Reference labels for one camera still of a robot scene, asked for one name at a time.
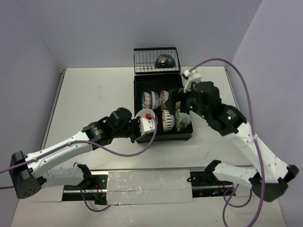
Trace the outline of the white bowl patterned rim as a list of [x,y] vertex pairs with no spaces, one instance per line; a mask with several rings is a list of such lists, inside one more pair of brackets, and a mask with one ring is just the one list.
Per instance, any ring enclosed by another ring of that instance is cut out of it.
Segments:
[[164,131],[170,131],[175,126],[175,116],[171,115],[168,110],[162,110],[162,125]]

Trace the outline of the dark blue patterned bowl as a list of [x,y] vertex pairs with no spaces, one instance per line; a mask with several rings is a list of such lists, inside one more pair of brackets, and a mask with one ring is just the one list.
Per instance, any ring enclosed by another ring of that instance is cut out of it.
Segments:
[[151,109],[152,108],[152,96],[150,93],[143,91],[141,107],[142,107],[142,109]]

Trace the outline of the brown bowl cream inside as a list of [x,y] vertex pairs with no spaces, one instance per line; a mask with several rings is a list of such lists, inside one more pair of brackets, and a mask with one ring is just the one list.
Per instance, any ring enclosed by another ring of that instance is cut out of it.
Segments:
[[174,68],[176,66],[175,59],[170,54],[161,54],[154,63],[155,68]]

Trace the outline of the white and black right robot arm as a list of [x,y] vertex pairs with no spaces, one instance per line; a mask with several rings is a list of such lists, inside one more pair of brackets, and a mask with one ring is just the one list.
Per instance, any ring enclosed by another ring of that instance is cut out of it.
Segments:
[[176,112],[177,102],[183,112],[192,111],[205,119],[210,128],[234,144],[254,166],[237,167],[214,160],[205,169],[209,184],[216,185],[219,181],[240,184],[266,202],[285,193],[288,182],[296,177],[299,169],[279,159],[253,133],[252,126],[236,107],[222,103],[219,89],[213,82],[195,82],[189,90],[183,87],[170,90],[167,101],[170,113]]

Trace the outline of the blue and white floral bowl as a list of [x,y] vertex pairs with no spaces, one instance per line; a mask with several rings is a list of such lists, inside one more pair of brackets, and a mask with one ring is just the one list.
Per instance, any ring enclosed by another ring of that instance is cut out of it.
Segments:
[[154,91],[151,91],[151,96],[152,96],[151,109],[154,111],[154,110],[156,110],[156,109],[158,109],[160,107],[160,105],[161,105],[161,98]]

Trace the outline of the pale green bowl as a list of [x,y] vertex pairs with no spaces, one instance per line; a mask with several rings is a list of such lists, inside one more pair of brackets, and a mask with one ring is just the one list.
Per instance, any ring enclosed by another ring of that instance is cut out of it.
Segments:
[[191,124],[190,115],[188,113],[181,112],[180,109],[177,109],[175,112],[175,125],[177,131],[180,132],[184,130],[190,124]]

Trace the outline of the white bowl brown outside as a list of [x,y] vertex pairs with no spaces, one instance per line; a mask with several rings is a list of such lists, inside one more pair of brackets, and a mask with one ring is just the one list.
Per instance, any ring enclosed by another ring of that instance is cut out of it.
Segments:
[[142,109],[142,110],[140,110],[135,115],[135,118],[137,118],[137,117],[145,118],[146,116],[148,116],[148,119],[150,119],[150,116],[153,116],[157,120],[157,116],[156,116],[155,112],[152,109]]

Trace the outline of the black bowl tan outside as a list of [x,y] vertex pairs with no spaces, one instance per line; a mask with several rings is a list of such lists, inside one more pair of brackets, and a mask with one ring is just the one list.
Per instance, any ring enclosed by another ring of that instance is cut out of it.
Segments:
[[175,107],[177,109],[180,109],[181,108],[181,102],[180,101],[176,102]]

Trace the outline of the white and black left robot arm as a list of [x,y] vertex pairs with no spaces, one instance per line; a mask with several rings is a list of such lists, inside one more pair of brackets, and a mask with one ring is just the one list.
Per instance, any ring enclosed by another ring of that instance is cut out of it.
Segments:
[[18,199],[29,198],[41,189],[72,185],[85,189],[91,186],[93,176],[84,164],[64,169],[57,166],[73,157],[104,149],[116,138],[130,138],[134,142],[146,133],[144,126],[153,129],[153,121],[146,117],[132,117],[125,108],[118,108],[110,116],[85,126],[68,139],[42,149],[25,154],[15,152],[10,161],[9,175]]

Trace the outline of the red lattice patterned bowl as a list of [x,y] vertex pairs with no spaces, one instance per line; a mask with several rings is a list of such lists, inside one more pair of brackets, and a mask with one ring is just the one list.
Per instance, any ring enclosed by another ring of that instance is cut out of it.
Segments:
[[169,92],[166,90],[162,90],[160,92],[161,103],[165,104],[169,99]]

